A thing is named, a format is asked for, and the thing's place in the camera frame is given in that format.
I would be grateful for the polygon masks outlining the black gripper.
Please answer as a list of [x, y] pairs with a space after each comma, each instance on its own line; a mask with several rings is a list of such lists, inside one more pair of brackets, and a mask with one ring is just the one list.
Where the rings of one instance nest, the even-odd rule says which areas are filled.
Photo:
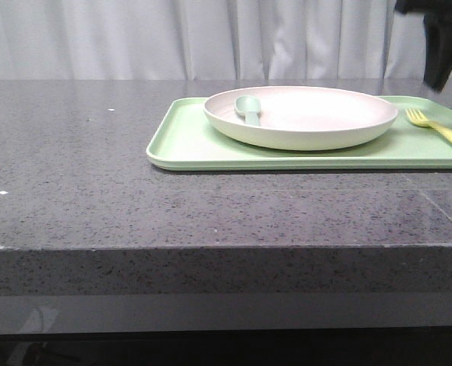
[[442, 91], [452, 72], [452, 1], [397, 1], [400, 14], [423, 14], [425, 31], [424, 83]]

